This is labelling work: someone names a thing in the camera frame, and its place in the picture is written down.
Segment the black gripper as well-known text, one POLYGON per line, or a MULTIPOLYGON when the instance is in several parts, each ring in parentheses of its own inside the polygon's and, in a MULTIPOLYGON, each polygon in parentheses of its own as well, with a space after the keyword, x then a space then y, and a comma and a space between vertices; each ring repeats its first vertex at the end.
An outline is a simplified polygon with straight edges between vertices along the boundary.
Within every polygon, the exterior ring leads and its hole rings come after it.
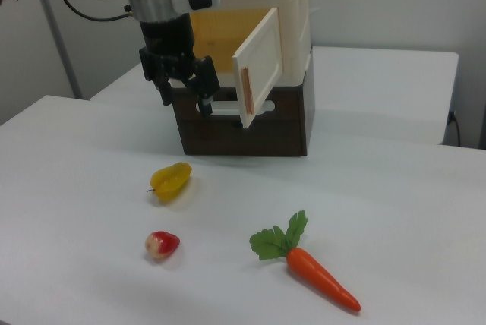
POLYGON ((140 22, 146 46, 139 51, 146 80, 152 80, 164 106, 173 102, 170 78, 187 80, 197 95, 202 117, 212 114, 211 101, 219 80, 210 56, 195 58, 194 33, 189 14, 155 23, 140 22))

